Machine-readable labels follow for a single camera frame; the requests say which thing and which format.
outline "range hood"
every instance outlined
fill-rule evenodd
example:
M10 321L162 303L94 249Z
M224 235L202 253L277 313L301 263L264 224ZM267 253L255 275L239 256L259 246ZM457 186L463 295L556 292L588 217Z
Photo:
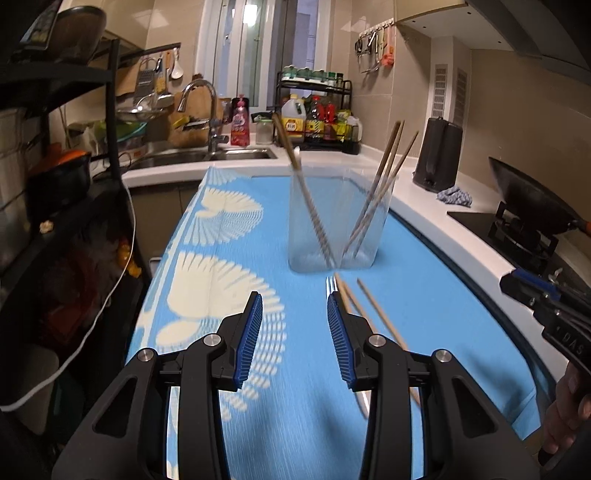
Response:
M591 0L470 0L520 55L591 85Z

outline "metal screw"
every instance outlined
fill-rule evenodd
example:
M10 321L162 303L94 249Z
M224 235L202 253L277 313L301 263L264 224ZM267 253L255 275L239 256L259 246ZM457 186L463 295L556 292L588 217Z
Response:
M154 358L154 351L151 348L144 348L138 352L140 362L149 362Z
M442 364L446 364L453 358L453 355L447 350L438 350L435 352L435 358Z
M217 333L210 333L203 339L203 343L207 346L216 346L222 341L222 337L220 337Z
M372 335L369 337L368 342L370 345L381 347L386 345L386 339L381 335Z

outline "cheese grater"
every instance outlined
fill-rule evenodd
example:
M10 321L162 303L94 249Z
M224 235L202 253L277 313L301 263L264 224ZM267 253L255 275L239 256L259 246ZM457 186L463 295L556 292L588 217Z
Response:
M150 68L150 60L156 62L148 57L139 64L138 79L135 82L134 105L154 93L155 71Z

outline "kitchen sink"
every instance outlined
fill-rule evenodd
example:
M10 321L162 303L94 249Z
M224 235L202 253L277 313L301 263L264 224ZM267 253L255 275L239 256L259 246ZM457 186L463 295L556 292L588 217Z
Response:
M208 153L204 148L179 148L146 155L141 160L134 162L129 169L139 170L141 168L165 167L201 161L269 160L276 158L277 156L269 148L218 150L214 154Z

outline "cutting board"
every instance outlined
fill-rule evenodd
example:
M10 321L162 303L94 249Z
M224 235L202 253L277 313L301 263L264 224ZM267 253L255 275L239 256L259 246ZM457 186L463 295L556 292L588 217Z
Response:
M211 113L211 97L206 87L198 87L189 93L187 100L187 109L184 113L177 112L182 93L174 94L174 109L168 116L168 141L176 148L195 148L207 145L209 130L188 130L182 128L175 129L172 124L182 116L189 115L195 118L209 118ZM221 101L217 100L216 117L223 117L223 107Z

